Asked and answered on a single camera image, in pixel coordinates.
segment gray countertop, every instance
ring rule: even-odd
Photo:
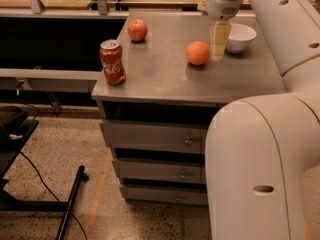
[[[144,42],[130,40],[126,24],[133,17],[148,25]],[[187,46],[195,40],[210,45],[209,17],[193,14],[134,14],[128,18],[118,40],[123,46],[127,80],[109,86],[101,73],[92,92],[94,99],[211,106],[243,97],[285,92],[263,33],[252,16],[232,22],[256,29],[257,38],[239,54],[225,53],[195,67],[186,58]]]

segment screw hole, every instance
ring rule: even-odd
[[[288,3],[289,3],[289,0],[283,0],[279,4],[284,6],[284,5],[288,4]]]
[[[309,47],[310,47],[310,48],[313,48],[313,49],[318,48],[319,46],[320,46],[319,43],[313,43],[313,44],[310,44],[310,45],[309,45]]]
[[[253,188],[256,194],[271,194],[274,191],[274,187],[269,185],[259,185]]]

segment floor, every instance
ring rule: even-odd
[[[32,108],[27,108],[31,115]],[[55,116],[41,108],[40,122],[23,152],[60,200],[67,200],[80,165],[89,181],[80,186],[74,215],[90,240],[211,240],[207,207],[142,201],[120,195],[111,154],[105,147],[95,108],[65,108]],[[19,156],[6,174],[6,190],[18,199],[54,200],[36,172]],[[320,239],[320,168],[303,177],[305,214],[314,239]],[[0,212],[0,240],[54,239],[61,214]],[[85,239],[74,219],[65,239]]]

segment red apple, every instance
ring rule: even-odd
[[[128,23],[128,35],[132,41],[140,42],[145,39],[148,33],[148,27],[142,19],[132,19]]]

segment can lid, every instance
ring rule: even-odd
[[[116,39],[110,39],[101,43],[100,47],[106,50],[112,50],[119,47],[120,43]]]

